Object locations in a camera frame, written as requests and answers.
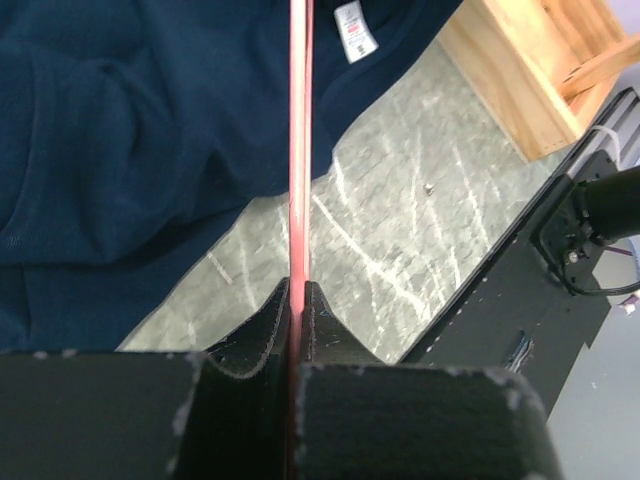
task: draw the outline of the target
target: marbled floor tile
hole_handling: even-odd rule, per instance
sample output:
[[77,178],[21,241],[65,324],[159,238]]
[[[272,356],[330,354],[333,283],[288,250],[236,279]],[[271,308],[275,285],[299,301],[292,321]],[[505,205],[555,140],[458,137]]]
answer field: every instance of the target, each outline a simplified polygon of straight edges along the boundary
[[[525,164],[432,45],[364,112],[312,192],[312,276],[369,349],[397,361],[559,163]],[[286,197],[259,199],[123,344],[204,348],[287,275]]]

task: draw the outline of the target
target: silver bolt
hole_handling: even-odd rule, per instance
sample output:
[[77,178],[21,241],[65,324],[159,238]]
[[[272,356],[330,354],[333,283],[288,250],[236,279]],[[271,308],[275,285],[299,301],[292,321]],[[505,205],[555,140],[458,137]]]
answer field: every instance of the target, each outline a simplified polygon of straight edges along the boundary
[[567,254],[567,260],[569,260],[569,263],[578,263],[580,257],[578,256],[577,252],[569,252]]

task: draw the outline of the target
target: wooden crate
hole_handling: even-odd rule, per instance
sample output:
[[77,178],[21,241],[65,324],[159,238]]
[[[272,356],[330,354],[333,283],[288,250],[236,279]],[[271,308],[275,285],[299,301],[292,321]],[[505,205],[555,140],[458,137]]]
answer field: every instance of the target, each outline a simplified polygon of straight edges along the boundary
[[618,74],[571,98],[563,83],[627,38],[605,0],[465,0],[439,34],[529,161],[582,137]]

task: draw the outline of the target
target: dark blue cloth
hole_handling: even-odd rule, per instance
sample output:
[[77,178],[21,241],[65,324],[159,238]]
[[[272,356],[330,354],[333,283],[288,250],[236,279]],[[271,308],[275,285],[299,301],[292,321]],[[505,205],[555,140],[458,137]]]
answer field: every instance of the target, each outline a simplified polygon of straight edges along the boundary
[[[380,47],[352,65],[331,3],[314,177],[460,2],[363,0]],[[0,0],[0,350],[115,348],[252,198],[286,191],[288,4]]]

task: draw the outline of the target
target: care label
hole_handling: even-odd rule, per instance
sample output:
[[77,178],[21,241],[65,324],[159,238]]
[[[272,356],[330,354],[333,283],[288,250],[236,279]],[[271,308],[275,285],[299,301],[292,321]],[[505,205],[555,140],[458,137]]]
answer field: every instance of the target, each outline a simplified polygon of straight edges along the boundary
[[333,15],[336,17],[340,39],[349,63],[357,62],[376,51],[378,44],[364,20],[360,0],[336,8]]

